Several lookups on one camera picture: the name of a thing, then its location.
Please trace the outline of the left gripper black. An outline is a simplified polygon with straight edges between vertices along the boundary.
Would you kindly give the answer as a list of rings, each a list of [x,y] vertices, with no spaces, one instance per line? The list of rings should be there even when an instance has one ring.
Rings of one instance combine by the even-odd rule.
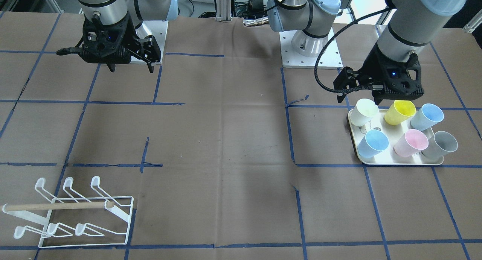
[[[384,99],[415,100],[424,95],[418,54],[409,53],[406,62],[393,61],[381,52],[377,44],[360,70],[343,68],[333,85],[337,89],[338,103],[343,102],[348,93],[362,90],[362,86],[372,91],[376,105]]]

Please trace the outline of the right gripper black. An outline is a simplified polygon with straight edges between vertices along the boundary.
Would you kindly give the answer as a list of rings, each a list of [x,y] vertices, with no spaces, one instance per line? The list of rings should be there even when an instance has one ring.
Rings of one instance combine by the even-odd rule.
[[[162,56],[155,36],[139,38],[130,16],[101,29],[85,18],[82,38],[79,56],[88,63],[107,64],[111,73],[115,72],[115,64],[128,64],[131,56],[144,61],[153,73],[154,64],[160,62]]]

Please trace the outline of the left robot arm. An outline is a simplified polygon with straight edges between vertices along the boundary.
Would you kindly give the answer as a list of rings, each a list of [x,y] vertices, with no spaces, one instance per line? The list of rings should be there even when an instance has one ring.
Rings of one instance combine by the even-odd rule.
[[[333,41],[328,39],[341,0],[268,0],[267,17],[275,32],[296,31],[293,46],[300,54],[316,58],[317,84],[342,102],[352,92],[370,90],[376,104],[384,99],[415,100],[424,95],[419,53],[436,37],[467,0],[385,0],[385,9],[361,17],[395,10],[359,70],[344,67],[333,82],[324,85],[318,62]]]

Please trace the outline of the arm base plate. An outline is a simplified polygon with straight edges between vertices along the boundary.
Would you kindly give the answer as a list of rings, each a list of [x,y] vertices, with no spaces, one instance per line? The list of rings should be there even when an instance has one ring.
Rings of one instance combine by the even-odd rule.
[[[155,63],[156,65],[162,64],[164,47],[166,43],[166,37],[168,32],[169,21],[143,21],[142,24],[136,29],[136,33],[140,38],[152,34],[159,45],[161,50],[160,61]]]
[[[328,45],[320,60],[316,61],[318,54],[315,53],[320,52],[323,48],[322,45],[333,37],[333,29],[330,30],[328,36],[323,38],[321,42],[315,42],[313,44],[314,48],[308,50],[311,52],[310,56],[301,54],[304,49],[294,47],[295,44],[292,42],[292,40],[295,35],[296,30],[279,32],[282,63],[284,68],[314,68],[316,64],[320,69],[343,68],[344,65],[342,63],[341,54],[339,52],[339,47],[336,43],[336,40],[333,40]]]

